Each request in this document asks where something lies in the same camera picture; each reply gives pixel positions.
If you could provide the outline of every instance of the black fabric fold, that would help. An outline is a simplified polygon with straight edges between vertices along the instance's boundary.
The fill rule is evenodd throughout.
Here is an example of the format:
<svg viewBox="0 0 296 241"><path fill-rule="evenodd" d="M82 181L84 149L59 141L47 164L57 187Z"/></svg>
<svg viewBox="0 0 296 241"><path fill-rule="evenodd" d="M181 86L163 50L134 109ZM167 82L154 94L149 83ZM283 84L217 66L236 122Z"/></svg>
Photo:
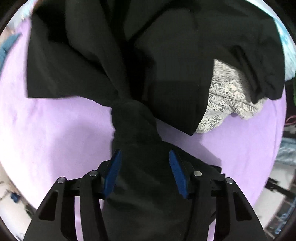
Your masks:
<svg viewBox="0 0 296 241"><path fill-rule="evenodd" d="M109 239L183 240L192 200L184 199L178 192L169 165L169 152L175 150L194 168L207 164L162 141L153 114L142 103L115 101L111 114L115 128L112 151L119 149L123 159L114 191L102 210ZM208 204L212 216L215 216L215 204L214 198ZM207 229L208 225L200 222L197 228Z"/></svg>
<svg viewBox="0 0 296 241"><path fill-rule="evenodd" d="M272 17L240 0L44 0L32 15L28 97L135 99L192 135L214 59L242 70L252 102L284 87Z"/></svg>

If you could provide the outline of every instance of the purple surface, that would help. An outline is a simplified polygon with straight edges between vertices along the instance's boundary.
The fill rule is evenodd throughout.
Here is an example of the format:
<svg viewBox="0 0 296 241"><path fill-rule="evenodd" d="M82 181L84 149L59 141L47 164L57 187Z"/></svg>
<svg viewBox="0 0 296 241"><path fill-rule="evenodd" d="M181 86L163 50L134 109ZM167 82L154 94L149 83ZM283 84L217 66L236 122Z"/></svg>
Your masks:
<svg viewBox="0 0 296 241"><path fill-rule="evenodd" d="M0 161L24 197L38 207L60 176L82 177L110 158L110 108L81 97L26 98L26 53L30 21L12 48L0 76ZM228 116L206 134L192 137L158 121L164 141L206 163L222 166L254 205L270 174L281 141L285 94L266 101L250 120ZM213 239L214 225L209 232Z"/></svg>

